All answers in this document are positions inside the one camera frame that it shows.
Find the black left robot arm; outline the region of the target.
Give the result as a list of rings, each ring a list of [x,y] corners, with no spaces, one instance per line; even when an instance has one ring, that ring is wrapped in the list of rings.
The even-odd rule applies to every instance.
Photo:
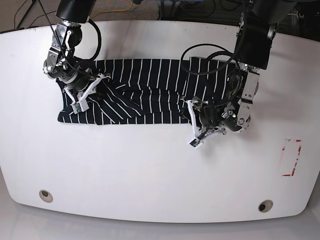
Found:
[[[218,56],[229,59],[213,70],[192,71],[184,65],[181,68],[189,75],[204,76],[204,84],[210,89],[209,75],[227,69],[234,61],[235,70],[225,77],[225,84],[230,84],[229,91],[223,91],[221,99],[212,96],[210,99],[184,96],[186,107],[182,116],[191,122],[192,139],[189,145],[200,147],[206,139],[219,134],[225,135],[228,130],[239,133],[246,130],[251,121],[250,111],[253,98],[259,88],[258,70],[268,67],[270,50],[277,33],[278,24],[297,4],[296,0],[255,0],[251,8],[242,1],[242,14],[233,52],[223,47],[212,53],[204,61]]]

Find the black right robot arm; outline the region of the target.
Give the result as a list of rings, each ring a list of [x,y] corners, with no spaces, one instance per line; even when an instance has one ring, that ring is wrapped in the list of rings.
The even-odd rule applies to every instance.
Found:
[[[97,24],[90,18],[95,0],[62,0],[56,12],[61,20],[52,29],[52,43],[43,71],[54,79],[63,90],[65,87],[78,99],[95,80],[102,79],[102,72],[95,67],[102,47],[102,35]],[[75,56],[76,46],[83,38],[82,24],[89,23],[97,33],[97,47],[92,57]]]

